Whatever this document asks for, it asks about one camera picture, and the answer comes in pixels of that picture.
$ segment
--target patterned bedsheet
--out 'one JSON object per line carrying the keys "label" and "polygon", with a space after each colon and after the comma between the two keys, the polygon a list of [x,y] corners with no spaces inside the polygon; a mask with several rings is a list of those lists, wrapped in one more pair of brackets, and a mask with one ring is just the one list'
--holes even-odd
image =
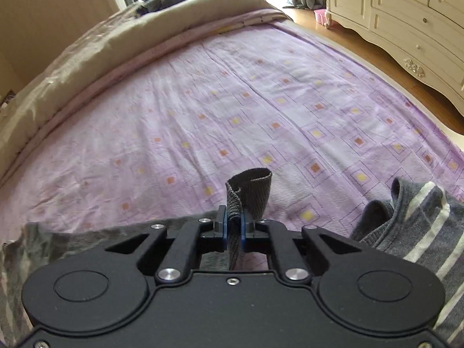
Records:
{"label": "patterned bedsheet", "polygon": [[395,177],[464,198],[462,153],[405,96],[270,23],[168,54],[58,126],[0,190],[2,240],[29,221],[75,232],[209,211],[259,166],[274,173],[265,216],[291,229],[347,236]]}

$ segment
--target beige wall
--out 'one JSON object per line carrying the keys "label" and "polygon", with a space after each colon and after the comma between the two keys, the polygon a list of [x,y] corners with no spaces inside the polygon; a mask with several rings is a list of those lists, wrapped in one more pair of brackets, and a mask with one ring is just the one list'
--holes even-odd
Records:
{"label": "beige wall", "polygon": [[24,83],[13,70],[11,64],[5,59],[3,53],[0,52],[0,99],[3,99],[10,90],[17,93],[24,86]]}
{"label": "beige wall", "polygon": [[[0,0],[0,53],[29,83],[85,31],[118,10],[114,0]],[[5,73],[3,78],[15,76]]]}

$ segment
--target silver bolt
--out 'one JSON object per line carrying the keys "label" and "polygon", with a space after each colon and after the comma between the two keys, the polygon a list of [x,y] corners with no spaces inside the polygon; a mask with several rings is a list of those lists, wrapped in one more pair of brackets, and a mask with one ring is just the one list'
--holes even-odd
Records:
{"label": "silver bolt", "polygon": [[309,276],[309,273],[307,270],[303,268],[290,268],[287,269],[287,271],[285,272],[285,276],[287,276],[287,278],[289,278],[290,280],[297,281],[304,280]]}
{"label": "silver bolt", "polygon": [[180,278],[180,272],[175,268],[164,268],[158,272],[158,277],[165,281],[174,281]]}
{"label": "silver bolt", "polygon": [[238,280],[237,278],[229,278],[229,279],[227,279],[227,283],[229,285],[237,285],[239,282],[240,282],[240,280]]}
{"label": "silver bolt", "polygon": [[39,340],[34,344],[34,348],[50,348],[47,342],[44,342],[42,340]]}

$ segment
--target gray striped sweater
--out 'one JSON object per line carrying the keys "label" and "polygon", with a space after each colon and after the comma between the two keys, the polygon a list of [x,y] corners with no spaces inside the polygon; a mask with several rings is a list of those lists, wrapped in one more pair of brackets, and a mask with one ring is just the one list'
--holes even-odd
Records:
{"label": "gray striped sweater", "polygon": [[445,286],[434,327],[452,347],[464,346],[464,204],[432,182],[395,179],[391,200],[371,201],[351,238],[427,267]]}

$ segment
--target white stripe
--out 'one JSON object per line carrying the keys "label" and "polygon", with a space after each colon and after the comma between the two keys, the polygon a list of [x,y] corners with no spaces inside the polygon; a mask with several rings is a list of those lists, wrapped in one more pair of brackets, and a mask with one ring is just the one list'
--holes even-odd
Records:
{"label": "white stripe", "polygon": [[27,328],[30,330],[32,330],[34,327],[32,326],[32,323],[31,323],[31,320],[29,319],[29,317],[27,316],[27,313],[26,311],[24,310],[23,307],[21,307],[22,310],[23,310],[23,318],[24,320],[26,321],[26,325],[27,325]]}
{"label": "white stripe", "polygon": [[446,193],[443,188],[440,187],[442,197],[441,197],[441,206],[442,209],[438,213],[437,218],[433,221],[430,230],[422,237],[422,239],[416,244],[416,246],[407,254],[404,259],[409,260],[410,262],[417,262],[417,260],[422,256],[422,254],[429,248],[433,240],[437,236],[438,232],[442,228],[445,221],[450,215],[449,207],[450,205],[446,201]]}
{"label": "white stripe", "polygon": [[451,344],[453,340],[456,338],[456,336],[458,336],[459,333],[462,332],[463,329],[464,329],[464,319],[461,322],[461,324],[458,326],[458,328],[455,329],[454,332],[449,336],[447,340],[448,344]]}
{"label": "white stripe", "polygon": [[29,267],[31,266],[31,261],[27,256],[27,250],[23,251],[23,257],[21,258],[20,267],[19,267],[19,276],[21,280],[25,282],[27,280],[27,275],[29,274]]}
{"label": "white stripe", "polygon": [[1,273],[0,287],[3,288],[5,295],[8,295],[8,279],[6,277],[5,267],[3,267],[3,271]]}
{"label": "white stripe", "polygon": [[461,238],[458,241],[458,244],[454,248],[453,252],[451,255],[445,260],[441,268],[437,272],[437,277],[440,280],[443,280],[443,278],[447,275],[447,273],[450,271],[450,269],[454,266],[456,261],[459,259],[459,257],[462,255],[464,251],[464,231],[461,235]]}
{"label": "white stripe", "polygon": [[410,218],[410,216],[419,207],[419,205],[421,205],[421,203],[424,201],[424,199],[427,197],[427,195],[430,193],[433,187],[435,187],[435,184],[432,182],[427,182],[422,186],[421,190],[417,193],[416,196],[412,198],[411,202],[409,203],[406,211],[405,220]]}
{"label": "white stripe", "polygon": [[[8,303],[8,301],[6,301],[5,313],[6,313],[6,321],[8,322],[10,330],[14,331],[16,323],[15,323],[15,318],[13,317],[13,313],[11,311],[10,304]],[[13,339],[13,344],[15,344],[16,337],[15,336],[10,336],[10,337]]]}
{"label": "white stripe", "polygon": [[446,303],[444,308],[441,310],[441,313],[437,319],[437,323],[435,323],[434,329],[436,329],[440,324],[442,324],[445,321],[445,319],[448,317],[449,313],[451,313],[453,308],[459,302],[463,294],[464,294],[464,282],[461,284],[461,286],[458,288],[456,293],[453,294],[453,297],[449,299],[449,301]]}

